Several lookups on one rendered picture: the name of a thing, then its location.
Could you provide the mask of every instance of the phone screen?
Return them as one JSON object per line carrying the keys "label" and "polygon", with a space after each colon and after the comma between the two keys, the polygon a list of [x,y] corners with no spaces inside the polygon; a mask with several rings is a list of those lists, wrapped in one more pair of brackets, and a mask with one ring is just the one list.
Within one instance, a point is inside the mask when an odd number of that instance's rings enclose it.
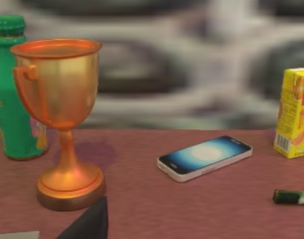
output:
{"label": "phone screen", "polygon": [[178,174],[187,174],[250,150],[250,146],[223,136],[162,156],[159,161]]}

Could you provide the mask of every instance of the juice box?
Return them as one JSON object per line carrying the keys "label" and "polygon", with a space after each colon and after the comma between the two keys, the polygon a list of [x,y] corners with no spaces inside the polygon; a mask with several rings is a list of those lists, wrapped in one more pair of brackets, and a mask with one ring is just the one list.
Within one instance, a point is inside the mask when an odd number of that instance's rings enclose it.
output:
{"label": "juice box", "polygon": [[304,68],[284,72],[274,150],[286,158],[304,156]]}

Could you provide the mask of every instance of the green bottle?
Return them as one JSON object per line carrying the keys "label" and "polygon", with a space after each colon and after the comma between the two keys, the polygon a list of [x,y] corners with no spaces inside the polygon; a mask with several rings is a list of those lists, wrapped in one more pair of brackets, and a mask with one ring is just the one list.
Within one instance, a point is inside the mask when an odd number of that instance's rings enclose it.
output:
{"label": "green bottle", "polygon": [[0,130],[4,152],[14,160],[33,159],[47,149],[45,126],[27,112],[12,71],[16,60],[10,48],[27,40],[24,29],[22,16],[0,16]]}

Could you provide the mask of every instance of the brown table surface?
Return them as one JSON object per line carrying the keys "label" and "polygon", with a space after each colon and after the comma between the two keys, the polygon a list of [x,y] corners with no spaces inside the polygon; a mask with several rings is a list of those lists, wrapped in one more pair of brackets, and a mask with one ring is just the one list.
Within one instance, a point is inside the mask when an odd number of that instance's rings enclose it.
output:
{"label": "brown table surface", "polygon": [[[82,160],[101,166],[107,181],[109,239],[304,239],[304,206],[275,205],[274,189],[304,190],[304,157],[284,159],[268,131],[76,130]],[[168,152],[222,135],[254,147],[254,155],[187,183],[156,167]],[[83,210],[53,212],[36,201],[39,174],[58,160],[48,153],[8,160],[0,140],[0,233],[37,231],[54,239]]]}

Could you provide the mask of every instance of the goblet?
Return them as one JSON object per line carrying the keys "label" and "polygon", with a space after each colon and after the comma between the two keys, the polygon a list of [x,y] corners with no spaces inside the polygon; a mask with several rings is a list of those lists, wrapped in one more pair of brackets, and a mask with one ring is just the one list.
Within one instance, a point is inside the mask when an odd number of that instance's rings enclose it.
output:
{"label": "goblet", "polygon": [[73,128],[86,119],[96,99],[101,47],[87,39],[54,38],[11,48],[23,104],[34,118],[59,132],[60,161],[37,184],[38,201],[51,210],[87,207],[105,194],[102,171],[78,160],[73,135]]}

